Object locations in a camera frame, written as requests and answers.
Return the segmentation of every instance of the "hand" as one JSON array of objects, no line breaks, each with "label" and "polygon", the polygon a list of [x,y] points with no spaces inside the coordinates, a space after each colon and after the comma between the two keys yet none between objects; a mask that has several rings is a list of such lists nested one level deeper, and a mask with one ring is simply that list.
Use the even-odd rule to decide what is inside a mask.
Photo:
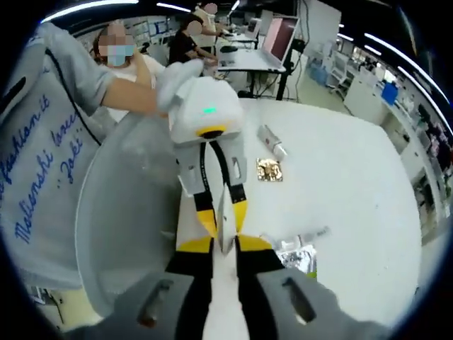
[{"label": "hand", "polygon": [[205,65],[208,66],[208,67],[213,67],[213,66],[217,66],[217,63],[219,61],[216,60],[216,59],[206,59],[205,60]]}]

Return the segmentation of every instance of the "fluorescent light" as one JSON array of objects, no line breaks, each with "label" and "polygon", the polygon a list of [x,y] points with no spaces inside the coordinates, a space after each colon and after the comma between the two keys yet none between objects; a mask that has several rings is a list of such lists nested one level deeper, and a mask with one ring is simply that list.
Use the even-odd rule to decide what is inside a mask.
[{"label": "fluorescent light", "polygon": [[159,7],[166,7],[168,9],[175,9],[177,11],[182,11],[182,12],[187,12],[187,13],[190,13],[190,9],[186,9],[186,8],[183,8],[183,7],[180,7],[180,6],[175,6],[175,5],[169,5],[169,4],[163,4],[161,2],[158,2],[156,4],[156,6],[159,6]]},{"label": "fluorescent light", "polygon": [[373,52],[373,53],[376,54],[376,55],[381,55],[381,54],[382,54],[380,51],[375,50],[375,49],[374,49],[373,47],[371,47],[371,46],[365,45],[365,48],[366,48],[367,50],[370,50],[371,52]]},{"label": "fluorescent light", "polygon": [[349,40],[349,41],[354,41],[354,39],[352,39],[351,37],[348,37],[347,35],[344,35],[344,34],[337,34],[340,38],[343,38],[343,39],[346,39],[346,40]]},{"label": "fluorescent light", "polygon": [[450,127],[450,125],[448,124],[447,120],[445,119],[445,116],[443,115],[442,111],[439,109],[439,106],[437,106],[437,104],[433,101],[433,99],[431,98],[430,94],[425,90],[425,88],[423,86],[420,85],[420,83],[418,81],[415,80],[415,78],[413,76],[411,76],[409,74],[409,72],[407,72],[403,67],[401,66],[398,66],[398,69],[401,71],[401,73],[403,73],[410,81],[413,82],[413,84],[417,87],[417,89],[426,97],[426,99],[430,102],[430,104],[432,105],[432,107],[436,110],[437,114],[439,115],[440,119],[442,119],[442,121],[444,122],[444,124],[447,126],[448,130],[450,131],[450,133],[453,135],[453,131]]},{"label": "fluorescent light", "polygon": [[56,12],[51,16],[45,18],[41,23],[45,23],[46,21],[51,21],[55,18],[59,18],[61,16],[65,16],[70,13],[74,13],[77,11],[81,11],[82,9],[90,9],[91,7],[98,7],[98,6],[105,6],[105,5],[118,5],[118,4],[137,4],[139,0],[101,0],[101,1],[93,1],[88,2],[87,4],[77,5],[73,7],[69,7],[64,9],[63,11]]},{"label": "fluorescent light", "polygon": [[237,1],[234,3],[233,7],[231,8],[231,12],[234,11],[235,9],[237,9],[240,3],[241,3],[241,2],[240,2],[239,0],[237,0]]},{"label": "fluorescent light", "polygon": [[379,44],[387,47],[389,50],[392,50],[393,52],[395,52],[397,55],[399,55],[401,58],[403,58],[405,61],[407,61],[409,64],[411,64],[417,71],[420,72],[420,74],[426,79],[428,80],[428,82],[433,85],[438,91],[440,94],[443,95],[443,97],[445,98],[445,100],[449,103],[449,100],[447,98],[447,96],[445,95],[445,93],[442,92],[442,90],[440,89],[440,87],[434,82],[434,80],[431,79],[431,77],[420,67],[418,66],[411,58],[409,58],[407,55],[405,55],[404,53],[402,53],[402,51],[396,49],[396,47],[393,47],[392,45],[390,45],[389,43],[379,39],[379,38],[376,38],[375,36],[369,34],[369,33],[365,33],[365,37],[371,39],[371,40],[374,40],[375,42],[378,42]]}]

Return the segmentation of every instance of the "computer monitor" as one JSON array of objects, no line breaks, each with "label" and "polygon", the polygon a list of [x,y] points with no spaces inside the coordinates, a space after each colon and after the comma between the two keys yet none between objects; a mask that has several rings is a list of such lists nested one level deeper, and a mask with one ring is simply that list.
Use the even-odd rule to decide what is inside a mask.
[{"label": "computer monitor", "polygon": [[260,32],[260,27],[261,19],[251,19],[246,30],[246,37],[250,39],[256,39],[256,37],[258,37],[258,33]]},{"label": "computer monitor", "polygon": [[282,64],[291,48],[298,24],[299,18],[294,16],[273,18],[262,50]]}]

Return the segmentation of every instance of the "desk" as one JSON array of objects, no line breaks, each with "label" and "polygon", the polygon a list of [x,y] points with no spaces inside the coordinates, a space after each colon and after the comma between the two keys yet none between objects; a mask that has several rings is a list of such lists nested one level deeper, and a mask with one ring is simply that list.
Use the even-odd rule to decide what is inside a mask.
[{"label": "desk", "polygon": [[250,72],[251,73],[251,95],[255,86],[255,73],[267,72],[281,74],[286,72],[284,66],[278,68],[264,58],[260,50],[237,50],[234,52],[234,64],[219,66],[219,72]]},{"label": "desk", "polygon": [[[335,292],[351,316],[394,325],[417,287],[420,222],[412,186],[385,132],[324,108],[254,99],[241,103],[248,159],[243,233],[282,239],[329,226],[331,235],[316,242],[318,280]],[[269,125],[289,153],[282,162],[281,183],[257,179],[256,158],[272,156],[256,137],[261,123]],[[206,171],[217,207],[222,175],[210,147]],[[183,195],[177,245],[205,235],[193,199]],[[213,305],[238,319],[237,282],[229,267],[233,260],[227,259],[222,272],[219,257],[214,255]],[[216,277],[219,272],[222,280]],[[222,315],[222,321],[228,319],[230,314]],[[225,323],[229,328],[217,334],[242,327],[241,322]]]},{"label": "desk", "polygon": [[233,43],[254,43],[255,44],[255,50],[258,48],[258,39],[253,39],[247,37],[245,34],[234,34],[232,37],[227,37],[223,36],[225,40],[228,40],[229,42]]}]

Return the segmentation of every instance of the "gray sleeve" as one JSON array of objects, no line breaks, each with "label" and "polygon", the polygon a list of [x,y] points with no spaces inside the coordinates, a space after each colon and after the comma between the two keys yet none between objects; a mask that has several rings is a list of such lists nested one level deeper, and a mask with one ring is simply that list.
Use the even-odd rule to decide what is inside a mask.
[{"label": "gray sleeve", "polygon": [[43,23],[38,34],[57,59],[69,92],[88,115],[101,105],[110,82],[115,78],[105,67],[99,67],[84,46],[52,23]]}]

